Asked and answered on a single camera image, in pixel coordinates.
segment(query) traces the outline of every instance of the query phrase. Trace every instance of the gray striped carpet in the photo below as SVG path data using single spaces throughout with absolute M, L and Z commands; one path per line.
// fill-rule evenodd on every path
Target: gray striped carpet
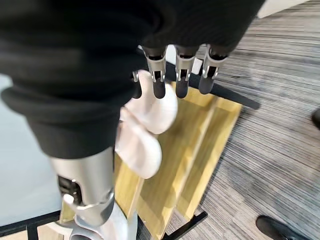
M 320 0 L 255 20 L 218 82 L 261 108 L 243 109 L 199 206 L 209 217 L 183 239 L 268 240 L 255 226 L 268 215 L 319 240 Z

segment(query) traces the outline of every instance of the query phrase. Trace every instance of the white plastic object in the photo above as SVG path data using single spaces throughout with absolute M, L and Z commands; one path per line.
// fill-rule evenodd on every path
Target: white plastic object
M 52 230 L 64 235 L 65 240 L 135 240 L 138 228 L 138 215 L 127 220 L 120 207 L 115 203 L 112 214 L 102 226 L 92 227 L 79 216 L 64 225 L 56 222 L 47 224 Z
M 158 140 L 124 108 L 120 111 L 115 151 L 132 171 L 144 179 L 157 173 L 162 160 Z
M 153 82 L 148 71 L 138 72 L 142 89 L 139 99 L 132 98 L 124 107 L 151 133 L 161 134 L 174 122 L 178 112 L 176 93 L 170 84 L 165 85 L 165 96 L 155 97 Z
M 120 207 L 115 203 L 112 213 L 103 225 L 91 226 L 79 216 L 75 216 L 75 222 L 83 229 L 95 232 L 103 240 L 128 240 L 129 226 L 128 221 Z

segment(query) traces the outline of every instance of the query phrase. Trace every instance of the white surface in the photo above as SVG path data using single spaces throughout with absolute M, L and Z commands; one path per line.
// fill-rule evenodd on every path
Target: white surface
M 261 19 L 307 1 L 308 0 L 266 0 L 257 16 Z
M 149 179 L 159 170 L 162 152 L 158 140 L 121 109 L 115 151 L 138 176 Z
M 138 122 L 153 134 L 162 134 L 172 125 L 178 112 L 178 100 L 173 87 L 165 85 L 165 96 L 158 99 L 154 95 L 153 81 L 148 71 L 139 71 L 142 96 L 132 98 L 124 107 Z
M 0 75 L 0 92 L 10 85 Z M 0 226 L 61 209 L 56 176 L 25 119 L 0 100 Z

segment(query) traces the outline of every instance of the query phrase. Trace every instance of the wooden board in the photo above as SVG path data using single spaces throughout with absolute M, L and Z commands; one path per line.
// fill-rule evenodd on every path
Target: wooden board
M 157 174 L 144 181 L 137 204 L 138 215 L 155 239 L 163 237 L 178 203 L 212 118 L 216 99 L 190 88 L 185 99 L 178 99 L 175 122 L 158 136 L 162 163 Z
M 223 98 L 217 100 L 208 130 L 177 204 L 178 211 L 188 221 L 194 216 L 241 108 L 239 103 Z
M 136 210 L 144 179 L 131 171 L 117 154 L 114 158 L 114 179 L 116 203 L 129 219 Z M 74 216 L 75 212 L 63 201 L 59 222 L 61 224 L 69 222 Z

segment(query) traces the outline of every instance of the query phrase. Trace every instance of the white table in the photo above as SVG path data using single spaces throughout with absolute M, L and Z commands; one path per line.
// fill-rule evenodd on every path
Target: white table
M 0 92 L 11 85 L 0 75 Z M 56 176 L 24 117 L 0 100 L 0 226 L 61 209 Z

